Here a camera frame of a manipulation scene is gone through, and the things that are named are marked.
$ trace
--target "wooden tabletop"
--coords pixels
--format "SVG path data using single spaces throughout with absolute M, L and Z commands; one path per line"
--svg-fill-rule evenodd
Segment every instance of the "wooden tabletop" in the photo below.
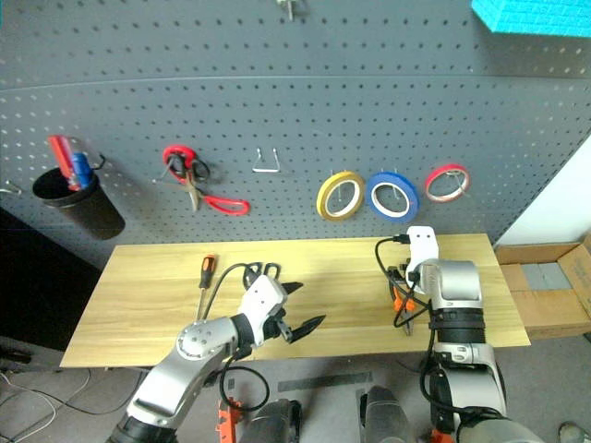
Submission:
M 529 344 L 497 259 L 485 234 L 438 235 L 440 257 L 472 260 L 484 297 L 487 340 L 494 346 Z M 392 326 L 388 284 L 373 255 L 376 238 L 120 245 L 107 263 L 69 343 L 61 366 L 155 365 L 192 321 L 199 300 L 199 269 L 215 253 L 218 269 L 237 262 L 277 262 L 280 281 L 301 281 L 285 304 L 287 324 L 326 314 L 311 335 L 294 344 L 270 340 L 251 358 L 274 359 L 358 353 L 424 351 L 428 318 L 406 337 Z M 381 247 L 386 266 L 409 257 L 408 245 Z M 224 280 L 210 318 L 235 314 L 244 289 L 242 270 Z

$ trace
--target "yellow tape roll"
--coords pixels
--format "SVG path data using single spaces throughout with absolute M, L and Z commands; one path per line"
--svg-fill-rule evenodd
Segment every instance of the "yellow tape roll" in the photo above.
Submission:
M 353 198 L 341 210 L 332 212 L 329 210 L 329 198 L 337 187 L 345 183 L 351 183 L 354 188 Z M 320 217 L 325 220 L 339 221 L 351 217 L 363 203 L 363 194 L 365 192 L 363 178 L 351 171 L 343 171 L 330 176 L 320 187 L 318 197 L 316 198 L 316 210 Z

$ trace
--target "cardboard box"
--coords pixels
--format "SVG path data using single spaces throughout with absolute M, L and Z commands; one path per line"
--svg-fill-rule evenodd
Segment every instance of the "cardboard box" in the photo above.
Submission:
M 531 340 L 591 331 L 591 234 L 581 244 L 499 246 L 495 254 Z M 522 265 L 553 262 L 572 289 L 532 290 Z

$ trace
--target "tape roll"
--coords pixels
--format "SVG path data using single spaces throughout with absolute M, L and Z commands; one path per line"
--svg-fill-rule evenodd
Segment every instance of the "tape roll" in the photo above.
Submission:
M 456 190 L 449 194 L 445 194 L 443 196 L 435 196 L 431 194 L 431 185 L 435 180 L 444 174 L 461 174 L 464 177 L 464 180 L 460 182 L 460 185 L 458 185 Z M 425 179 L 425 194 L 427 195 L 427 198 L 438 203 L 447 203 L 448 201 L 456 200 L 466 191 L 468 187 L 470 187 L 470 174 L 461 164 L 458 163 L 450 163 L 446 164 L 445 166 L 441 166 L 429 174 Z
M 329 210 L 329 199 L 332 193 L 340 185 L 350 183 L 354 187 L 353 198 L 347 205 L 341 210 L 331 211 Z M 355 174 L 351 171 L 343 171 L 335 175 L 330 176 L 320 187 L 318 191 L 318 197 L 316 198 L 316 210 L 320 217 L 326 220 L 339 221 L 348 219 L 351 217 L 361 206 L 363 202 L 363 192 L 365 185 L 363 178 L 360 175 Z
M 398 191 L 406 203 L 404 210 L 389 210 L 378 200 L 378 188 L 389 186 Z M 407 223 L 418 213 L 418 193 L 412 183 L 403 175 L 391 172 L 377 173 L 371 176 L 367 183 L 366 200 L 369 206 L 384 219 L 396 223 Z

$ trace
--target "black cup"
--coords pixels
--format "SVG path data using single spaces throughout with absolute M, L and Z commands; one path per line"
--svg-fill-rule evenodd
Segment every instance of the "black cup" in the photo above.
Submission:
M 98 240 L 115 237 L 126 227 L 94 174 L 90 184 L 79 191 L 67 187 L 59 168 L 46 172 L 33 183 L 33 194 Z

